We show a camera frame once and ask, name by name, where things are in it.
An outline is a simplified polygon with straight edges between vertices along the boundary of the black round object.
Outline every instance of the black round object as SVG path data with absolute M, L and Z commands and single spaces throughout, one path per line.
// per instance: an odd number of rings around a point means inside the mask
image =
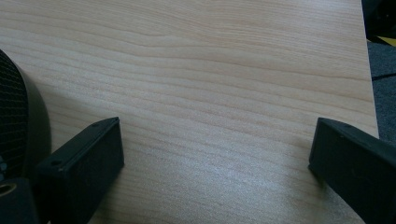
M 35 181 L 35 165 L 49 154 L 50 122 L 41 95 L 0 50 L 0 181 Z

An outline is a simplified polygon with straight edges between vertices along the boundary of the black plastic piece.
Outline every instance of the black plastic piece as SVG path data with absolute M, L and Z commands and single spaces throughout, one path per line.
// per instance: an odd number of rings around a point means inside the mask
M 309 162 L 309 169 L 366 223 L 395 223 L 395 147 L 343 122 L 320 118 Z
M 0 182 L 0 223 L 40 223 L 27 179 L 14 178 Z
M 118 118 L 90 125 L 40 162 L 51 223 L 87 223 L 123 164 Z
M 50 154 L 50 120 L 34 83 L 0 50 L 0 181 L 27 177 Z

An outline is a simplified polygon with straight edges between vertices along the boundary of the gray carpet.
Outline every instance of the gray carpet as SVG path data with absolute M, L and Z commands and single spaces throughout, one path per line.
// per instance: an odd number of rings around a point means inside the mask
M 396 48 L 368 43 L 379 138 L 396 146 Z

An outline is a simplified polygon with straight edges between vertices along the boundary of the screw hole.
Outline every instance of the screw hole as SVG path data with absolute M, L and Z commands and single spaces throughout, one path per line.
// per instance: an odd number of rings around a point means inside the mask
M 62 161 L 52 161 L 51 163 L 50 163 L 50 165 L 51 166 L 57 166 L 57 165 L 59 165 L 59 164 L 61 164 L 62 163 Z
M 16 184 L 4 184 L 4 185 L 0 185 L 0 197 L 4 196 L 6 194 L 9 194 L 10 192 L 12 192 L 12 190 L 14 190 L 17 187 Z

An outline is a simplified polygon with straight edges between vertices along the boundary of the wooden table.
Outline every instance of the wooden table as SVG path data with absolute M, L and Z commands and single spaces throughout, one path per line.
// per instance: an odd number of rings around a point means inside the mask
M 361 223 L 307 170 L 318 117 L 377 135 L 361 0 L 5 0 L 53 150 L 120 117 L 91 223 Z

